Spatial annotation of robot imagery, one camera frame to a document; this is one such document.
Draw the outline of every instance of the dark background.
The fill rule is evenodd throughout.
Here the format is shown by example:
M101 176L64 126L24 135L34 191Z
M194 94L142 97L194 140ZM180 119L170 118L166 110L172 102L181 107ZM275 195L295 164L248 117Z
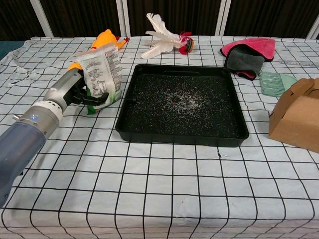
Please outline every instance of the dark background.
M173 33L214 35L221 0L127 0L131 36L152 30L146 13L159 13ZM40 0L55 37L120 35L116 0ZM0 0L0 40L44 36L29 0ZM306 38L319 0L232 0L224 35Z

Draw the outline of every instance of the checkered tablecloth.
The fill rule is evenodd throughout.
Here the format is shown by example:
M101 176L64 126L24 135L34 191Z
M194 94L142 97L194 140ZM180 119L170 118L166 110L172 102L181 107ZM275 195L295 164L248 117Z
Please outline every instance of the checkered tablecloth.
M194 37L188 56L177 50L144 60L150 39L132 37L120 50L123 91L139 63L222 66L219 49L243 37ZM33 38L2 59L0 133L93 40ZM276 41L263 71L319 77L319 42ZM317 66L282 63L288 60ZM237 148L128 143L114 129L122 100L92 116L69 106L15 180L0 210L0 238L319 238L319 154L270 140L278 99L260 93L258 78L232 77L250 133Z

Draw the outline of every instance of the black tray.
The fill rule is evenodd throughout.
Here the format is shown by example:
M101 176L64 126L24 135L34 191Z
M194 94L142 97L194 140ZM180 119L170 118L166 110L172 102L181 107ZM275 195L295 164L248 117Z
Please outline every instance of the black tray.
M248 137L223 67L137 65L116 123L122 139L236 147Z

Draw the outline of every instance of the cardboard box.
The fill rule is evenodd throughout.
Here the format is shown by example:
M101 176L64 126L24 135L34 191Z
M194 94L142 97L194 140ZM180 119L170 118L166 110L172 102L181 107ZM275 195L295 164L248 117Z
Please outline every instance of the cardboard box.
M319 153L319 78L300 79L270 115L269 138Z

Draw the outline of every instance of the orange toy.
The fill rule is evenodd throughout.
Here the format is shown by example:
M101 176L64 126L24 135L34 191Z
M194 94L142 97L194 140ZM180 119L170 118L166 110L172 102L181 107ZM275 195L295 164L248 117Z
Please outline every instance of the orange toy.
M120 49L126 42L129 41L129 38L126 37L123 41L118 43L119 38L120 37L113 35L110 29L107 29L106 31L101 32L98 35L98 37L96 38L96 40L93 41L93 43L91 45L91 50L94 50L94 49L96 49L96 48L98 48L106 43L110 43L110 42L113 42ZM68 70L71 70L72 68L82 69L80 64L77 62L72 63L69 66Z

